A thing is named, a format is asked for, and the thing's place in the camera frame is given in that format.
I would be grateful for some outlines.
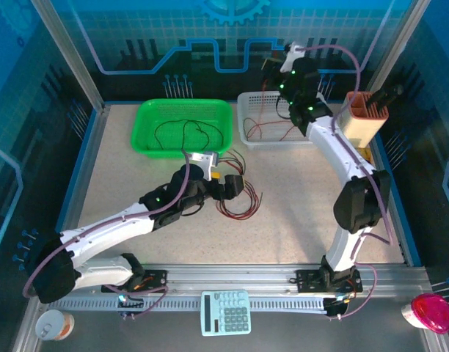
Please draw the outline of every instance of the glass panel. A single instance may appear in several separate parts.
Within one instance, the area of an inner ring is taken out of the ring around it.
[[[24,260],[54,234],[91,111],[31,2],[0,1],[0,351],[25,310]]]
[[[449,277],[449,0],[432,1],[386,86],[405,93],[381,129],[420,259],[433,284]],[[435,288],[449,300],[449,286]]]
[[[293,40],[349,48],[364,67],[366,84],[410,0],[54,3],[103,98],[138,101],[234,100],[242,92],[261,90],[264,58],[282,56],[284,44]],[[350,59],[333,49],[309,55],[325,75],[320,90],[331,100],[343,100],[354,85]]]

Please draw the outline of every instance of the workbench surface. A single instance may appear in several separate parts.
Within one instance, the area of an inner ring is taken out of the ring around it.
[[[130,144],[138,105],[113,105],[84,200],[79,226],[127,208],[154,188],[169,182],[184,160],[150,159]],[[332,207],[341,186],[335,172],[314,147],[291,151],[250,151],[239,139],[236,105],[234,141],[246,159],[246,179],[263,192],[260,210],[247,221],[221,215],[213,200],[196,215],[147,235],[132,238],[102,256],[132,252],[142,263],[319,263],[334,239]],[[233,173],[228,166],[223,174]],[[239,209],[246,195],[230,202]],[[373,230],[382,236],[382,221]],[[397,245],[368,238],[358,261],[402,263]]]

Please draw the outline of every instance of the pink cap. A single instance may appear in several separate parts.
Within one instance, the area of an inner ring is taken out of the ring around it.
[[[438,334],[449,331],[449,305],[440,295],[424,293],[414,298],[411,307],[417,319],[430,330]]]

